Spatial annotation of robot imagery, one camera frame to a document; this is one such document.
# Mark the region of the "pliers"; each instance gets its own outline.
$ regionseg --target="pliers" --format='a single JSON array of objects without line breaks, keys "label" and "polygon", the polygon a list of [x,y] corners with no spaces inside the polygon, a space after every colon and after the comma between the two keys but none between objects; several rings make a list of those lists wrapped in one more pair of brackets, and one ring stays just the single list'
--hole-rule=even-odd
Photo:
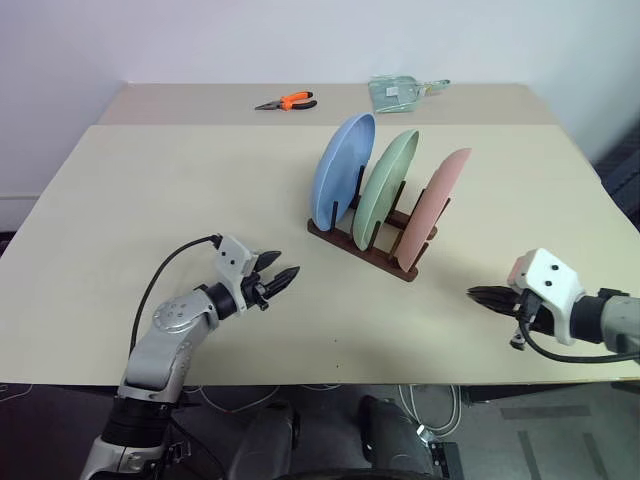
[{"label": "pliers", "polygon": [[275,100],[273,102],[265,103],[264,105],[259,105],[255,109],[256,110],[277,110],[278,108],[281,110],[306,110],[308,108],[315,107],[318,102],[315,100],[311,100],[310,102],[304,103],[294,103],[298,100],[304,100],[305,98],[313,97],[313,92],[298,92],[292,95],[287,95],[286,97],[281,97],[280,100]]}]

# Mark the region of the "blue plate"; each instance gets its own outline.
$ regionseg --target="blue plate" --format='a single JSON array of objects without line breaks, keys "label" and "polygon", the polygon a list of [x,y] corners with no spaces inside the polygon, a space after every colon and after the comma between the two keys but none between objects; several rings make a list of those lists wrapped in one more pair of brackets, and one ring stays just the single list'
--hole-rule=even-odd
[{"label": "blue plate", "polygon": [[336,221],[349,208],[356,194],[360,167],[369,162],[375,134],[373,115],[361,113],[344,122],[331,138],[318,162],[311,195],[311,216],[320,230],[331,228],[333,202],[338,202]]}]

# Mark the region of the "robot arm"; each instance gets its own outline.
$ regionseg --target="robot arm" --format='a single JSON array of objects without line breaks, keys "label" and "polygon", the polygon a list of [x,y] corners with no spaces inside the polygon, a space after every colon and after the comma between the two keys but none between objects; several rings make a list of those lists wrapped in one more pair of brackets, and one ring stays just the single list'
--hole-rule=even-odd
[{"label": "robot arm", "polygon": [[[544,249],[518,258],[507,283],[510,288],[474,287],[468,294],[481,305],[518,319],[511,339],[514,348],[523,350],[529,343],[548,358],[573,363],[640,363],[640,299],[610,289],[601,289],[597,297],[586,295],[577,273]],[[549,354],[533,342],[529,330],[554,335],[564,345],[572,345],[576,339],[604,342],[610,351],[624,357]]]},{"label": "robot arm", "polygon": [[280,252],[257,254],[225,236],[218,245],[220,282],[161,304],[149,331],[131,352],[102,435],[95,439],[81,479],[150,478],[166,461],[165,434],[195,349],[232,314],[267,300],[294,279],[286,269],[263,284],[259,272]]}]

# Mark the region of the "orange pliers handle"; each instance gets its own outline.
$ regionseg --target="orange pliers handle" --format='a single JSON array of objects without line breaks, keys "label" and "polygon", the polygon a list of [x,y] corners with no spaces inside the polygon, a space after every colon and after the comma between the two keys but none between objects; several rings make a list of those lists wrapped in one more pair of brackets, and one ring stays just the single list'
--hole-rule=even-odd
[{"label": "orange pliers handle", "polygon": [[310,102],[295,103],[298,100],[304,100],[306,98],[313,97],[312,92],[298,92],[286,97],[280,97],[280,108],[282,110],[306,110],[307,108],[315,107],[318,102],[311,100]]}]

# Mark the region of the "white wall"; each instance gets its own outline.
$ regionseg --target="white wall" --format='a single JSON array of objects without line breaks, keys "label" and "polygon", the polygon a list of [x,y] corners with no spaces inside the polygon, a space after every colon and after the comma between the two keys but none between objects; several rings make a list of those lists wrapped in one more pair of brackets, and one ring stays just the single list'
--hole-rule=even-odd
[{"label": "white wall", "polygon": [[639,21],[640,0],[0,0],[0,230],[122,81],[521,82],[594,161],[640,112]]}]

